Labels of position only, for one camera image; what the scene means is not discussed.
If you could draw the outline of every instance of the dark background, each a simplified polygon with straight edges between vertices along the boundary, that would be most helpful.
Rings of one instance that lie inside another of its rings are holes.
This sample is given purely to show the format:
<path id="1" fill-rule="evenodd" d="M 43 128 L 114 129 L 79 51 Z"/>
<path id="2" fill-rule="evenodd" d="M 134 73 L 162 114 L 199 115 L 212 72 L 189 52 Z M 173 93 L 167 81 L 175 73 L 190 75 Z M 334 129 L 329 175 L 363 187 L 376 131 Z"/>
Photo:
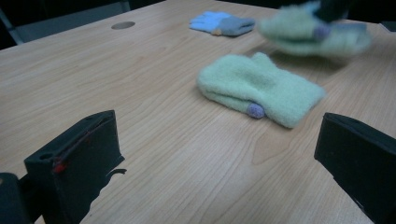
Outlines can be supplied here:
<path id="1" fill-rule="evenodd" d="M 0 8 L 14 26 L 43 21 L 73 12 L 100 7 L 120 0 L 0 0 Z M 145 7 L 162 0 L 128 0 L 131 9 Z M 306 0 L 222 0 L 258 7 L 280 8 L 290 4 L 301 4 Z M 396 1 L 359 0 L 348 13 L 348 19 L 380 23 L 396 21 Z M 4 24 L 0 22 L 0 49 L 15 46 Z"/>

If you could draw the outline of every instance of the wood grain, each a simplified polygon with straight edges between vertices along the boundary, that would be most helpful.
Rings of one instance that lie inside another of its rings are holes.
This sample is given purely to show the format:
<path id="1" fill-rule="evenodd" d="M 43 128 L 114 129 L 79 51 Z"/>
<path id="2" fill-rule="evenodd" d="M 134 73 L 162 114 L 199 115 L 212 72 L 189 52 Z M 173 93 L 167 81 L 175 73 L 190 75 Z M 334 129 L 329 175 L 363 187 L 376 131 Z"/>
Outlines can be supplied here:
<path id="1" fill-rule="evenodd" d="M 168 0 L 1 50 L 0 171 L 22 177 L 24 158 L 80 119 L 115 109 L 128 172 L 113 177 L 82 223 L 371 223 L 313 154 L 325 112 L 396 137 L 396 36 L 368 24 L 373 45 L 362 55 L 299 58 L 256 31 L 190 30 L 205 10 L 276 13 Z M 135 26 L 110 28 L 123 21 Z M 200 69 L 218 57 L 257 51 L 328 93 L 293 130 L 209 102 L 196 88 Z"/>

